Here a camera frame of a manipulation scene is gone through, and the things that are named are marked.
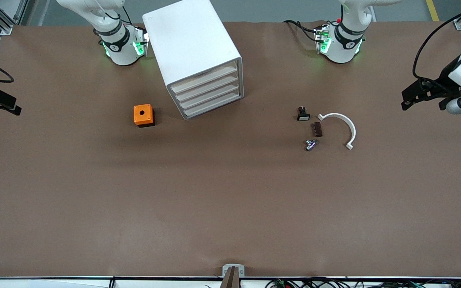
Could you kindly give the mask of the orange button box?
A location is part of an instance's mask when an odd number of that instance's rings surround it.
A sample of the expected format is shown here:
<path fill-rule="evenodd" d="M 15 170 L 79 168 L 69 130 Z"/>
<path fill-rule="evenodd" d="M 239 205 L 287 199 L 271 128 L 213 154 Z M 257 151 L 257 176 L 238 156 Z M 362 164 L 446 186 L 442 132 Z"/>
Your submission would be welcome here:
<path fill-rule="evenodd" d="M 133 122 L 139 128 L 155 126 L 155 110 L 151 104 L 133 106 Z"/>

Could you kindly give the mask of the white curved plastic bracket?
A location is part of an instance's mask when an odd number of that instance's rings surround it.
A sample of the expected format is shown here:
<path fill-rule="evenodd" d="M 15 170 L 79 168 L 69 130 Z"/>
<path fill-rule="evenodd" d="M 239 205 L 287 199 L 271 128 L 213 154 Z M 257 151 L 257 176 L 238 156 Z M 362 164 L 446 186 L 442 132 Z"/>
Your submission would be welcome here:
<path fill-rule="evenodd" d="M 318 114 L 318 119 L 320 121 L 323 121 L 325 119 L 328 119 L 328 118 L 337 118 L 339 120 L 342 120 L 344 123 L 347 124 L 348 128 L 350 129 L 350 132 L 351 132 L 351 138 L 348 140 L 348 142 L 346 143 L 346 148 L 348 150 L 352 150 L 354 148 L 354 141 L 356 139 L 356 136 L 357 136 L 357 129 L 356 129 L 356 126 L 355 124 L 353 123 L 353 121 L 346 115 L 343 115 L 343 114 L 340 114 L 340 113 L 328 113 L 326 115 L 322 115 L 322 114 Z"/>

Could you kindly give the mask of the white table edge rail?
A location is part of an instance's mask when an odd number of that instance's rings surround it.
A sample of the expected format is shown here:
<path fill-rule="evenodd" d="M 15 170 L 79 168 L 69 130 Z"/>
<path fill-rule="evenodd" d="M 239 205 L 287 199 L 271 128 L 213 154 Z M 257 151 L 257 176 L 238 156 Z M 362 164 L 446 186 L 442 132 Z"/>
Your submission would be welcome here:
<path fill-rule="evenodd" d="M 0 277 L 0 288 L 219 288 L 221 276 Z M 246 276 L 242 288 L 461 288 L 461 277 Z"/>

